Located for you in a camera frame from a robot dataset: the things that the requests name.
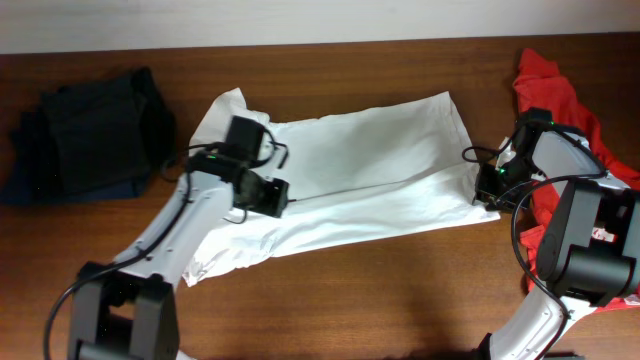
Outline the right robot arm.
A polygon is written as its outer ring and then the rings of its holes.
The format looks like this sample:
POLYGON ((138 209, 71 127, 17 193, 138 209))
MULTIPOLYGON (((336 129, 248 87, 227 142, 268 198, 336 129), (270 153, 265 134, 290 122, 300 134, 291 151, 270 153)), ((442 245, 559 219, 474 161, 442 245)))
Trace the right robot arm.
POLYGON ((516 259, 534 287, 513 317, 487 334, 477 359, 544 359, 577 321, 639 286, 639 193, 609 172, 577 127, 548 110, 522 113, 513 134, 478 160, 475 200, 516 221, 538 190, 559 202, 534 261, 516 259))

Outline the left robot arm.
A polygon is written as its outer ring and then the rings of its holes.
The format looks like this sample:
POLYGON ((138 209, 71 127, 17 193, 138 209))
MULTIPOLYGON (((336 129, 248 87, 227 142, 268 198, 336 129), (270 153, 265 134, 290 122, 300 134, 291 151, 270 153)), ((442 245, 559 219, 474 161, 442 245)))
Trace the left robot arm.
POLYGON ((271 177, 288 147, 235 116, 225 138, 190 146, 175 192, 112 263, 86 263, 72 285, 70 359, 183 359, 175 292, 214 225, 232 210, 278 218, 288 183, 271 177))

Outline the white printed t-shirt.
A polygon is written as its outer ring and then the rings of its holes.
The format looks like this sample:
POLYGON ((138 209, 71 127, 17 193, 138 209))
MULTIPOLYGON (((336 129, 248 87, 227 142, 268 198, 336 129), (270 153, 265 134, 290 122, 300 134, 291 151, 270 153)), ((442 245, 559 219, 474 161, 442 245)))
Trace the white printed t-shirt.
POLYGON ((289 185, 278 218, 234 211, 207 234, 187 285, 272 257, 497 219, 474 202, 470 138, 448 93, 388 107, 275 123, 239 89, 217 97, 192 144, 222 140, 233 116, 265 126, 289 156, 273 174, 289 185))

